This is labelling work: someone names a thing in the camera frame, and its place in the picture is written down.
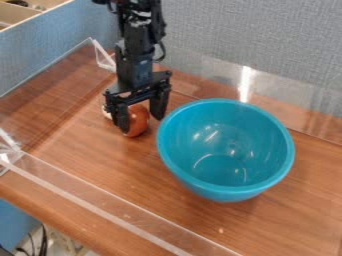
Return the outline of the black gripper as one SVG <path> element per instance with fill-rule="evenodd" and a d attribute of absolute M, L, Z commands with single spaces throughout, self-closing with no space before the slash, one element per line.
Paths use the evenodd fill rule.
<path fill-rule="evenodd" d="M 150 101 L 150 113 L 157 120 L 166 115 L 172 92 L 170 71 L 154 71 L 156 45 L 149 32 L 126 33 L 115 46 L 118 82 L 105 92 L 105 109 L 113 111 L 114 124 L 130 132 L 129 107 Z"/>

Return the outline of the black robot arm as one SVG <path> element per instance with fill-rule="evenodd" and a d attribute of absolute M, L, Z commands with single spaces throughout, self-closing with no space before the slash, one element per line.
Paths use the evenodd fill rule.
<path fill-rule="evenodd" d="M 129 107 L 150 101 L 150 113 L 157 120 L 166 115 L 172 92 L 172 71 L 154 72 L 154 63 L 166 57 L 162 42 L 166 22 L 162 0 L 93 0 L 106 5 L 118 16 L 122 40 L 115 45 L 117 83 L 106 90 L 105 110 L 114 125 L 129 133 Z"/>

